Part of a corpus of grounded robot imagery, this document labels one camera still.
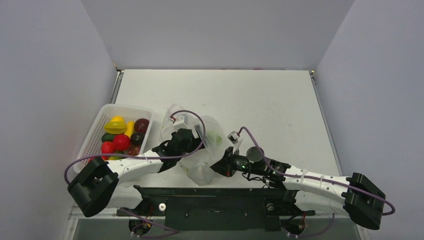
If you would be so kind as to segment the clear plastic bag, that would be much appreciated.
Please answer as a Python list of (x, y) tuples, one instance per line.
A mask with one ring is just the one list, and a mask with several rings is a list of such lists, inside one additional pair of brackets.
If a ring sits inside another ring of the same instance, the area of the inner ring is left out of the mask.
[[(205, 125), (205, 130), (203, 130), (203, 126), (196, 116), (186, 112), (175, 113), (183, 109), (184, 107), (179, 104), (172, 104), (168, 108), (162, 121), (159, 134), (160, 139), (162, 142), (170, 140), (172, 133), (175, 132), (171, 117), (176, 118), (181, 115), (187, 115), (189, 129), (197, 130), (200, 137), (204, 138), (204, 149), (200, 149), (196, 153), (183, 158), (178, 162), (178, 165), (184, 170), (186, 176), (196, 185), (209, 185), (218, 177), (218, 174), (211, 169), (211, 166), (222, 158), (225, 150), (229, 146), (228, 141), (224, 139), (224, 130), (214, 117), (210, 115), (202, 115), (200, 117)], [(221, 145), (211, 145), (207, 137), (209, 132), (214, 132), (221, 136)]]

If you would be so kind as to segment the yellow green fake starfruit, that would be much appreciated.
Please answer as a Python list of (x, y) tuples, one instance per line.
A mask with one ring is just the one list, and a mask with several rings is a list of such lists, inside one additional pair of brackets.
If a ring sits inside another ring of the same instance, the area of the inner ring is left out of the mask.
[(106, 133), (120, 135), (127, 130), (127, 125), (123, 121), (108, 122), (103, 126)]

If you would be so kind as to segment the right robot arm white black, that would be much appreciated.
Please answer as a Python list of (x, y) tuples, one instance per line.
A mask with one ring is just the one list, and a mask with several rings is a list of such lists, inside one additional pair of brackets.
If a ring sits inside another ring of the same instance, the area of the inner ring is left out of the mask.
[(318, 174), (266, 158), (256, 147), (245, 156), (228, 147), (211, 169), (227, 178), (236, 172), (261, 176), (270, 187), (289, 191), (291, 194), (282, 199), (282, 207), (289, 214), (298, 210), (327, 212), (347, 216), (366, 229), (381, 227), (386, 195), (361, 173)]

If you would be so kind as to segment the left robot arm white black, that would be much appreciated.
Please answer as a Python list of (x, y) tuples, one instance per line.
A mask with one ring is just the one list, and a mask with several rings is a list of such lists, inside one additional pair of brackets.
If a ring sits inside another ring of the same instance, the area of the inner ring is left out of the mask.
[(101, 156), (92, 156), (76, 177), (67, 181), (67, 191), (88, 218), (105, 208), (127, 208), (136, 215), (143, 215), (149, 210), (148, 199), (134, 186), (123, 186), (123, 183), (167, 171), (204, 147), (204, 136), (198, 130), (182, 128), (173, 132), (170, 140), (143, 155), (107, 161)]

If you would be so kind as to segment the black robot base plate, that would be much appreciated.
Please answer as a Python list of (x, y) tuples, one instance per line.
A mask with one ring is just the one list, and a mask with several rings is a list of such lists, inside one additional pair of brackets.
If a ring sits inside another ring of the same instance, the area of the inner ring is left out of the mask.
[(295, 191), (278, 188), (158, 188), (136, 186), (136, 206), (117, 210), (119, 217), (163, 217), (178, 231), (276, 231), (280, 219), (314, 216), (300, 210)]

